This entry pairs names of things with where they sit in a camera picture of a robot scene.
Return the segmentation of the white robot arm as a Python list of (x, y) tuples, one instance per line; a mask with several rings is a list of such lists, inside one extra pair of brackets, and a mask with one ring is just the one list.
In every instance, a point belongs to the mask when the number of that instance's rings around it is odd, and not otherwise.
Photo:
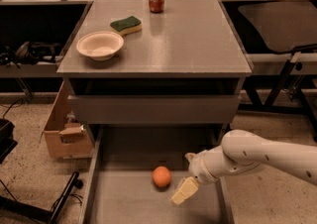
[(317, 147), (271, 141), (244, 130), (226, 133), (221, 144), (200, 153), (187, 153), (189, 177), (178, 186), (171, 202), (180, 205), (193, 196), (200, 185), (227, 175), (256, 171), (261, 165), (282, 170), (317, 184)]

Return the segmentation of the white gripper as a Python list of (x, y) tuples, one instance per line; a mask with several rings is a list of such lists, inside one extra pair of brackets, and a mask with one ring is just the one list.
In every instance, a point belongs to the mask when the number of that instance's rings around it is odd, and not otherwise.
[(217, 154), (213, 150), (185, 154), (185, 158), (189, 162), (190, 177), (181, 180), (170, 199), (172, 204), (178, 206), (189, 199), (198, 191), (199, 184), (206, 185), (218, 180), (218, 177), (212, 173), (213, 161), (216, 156)]

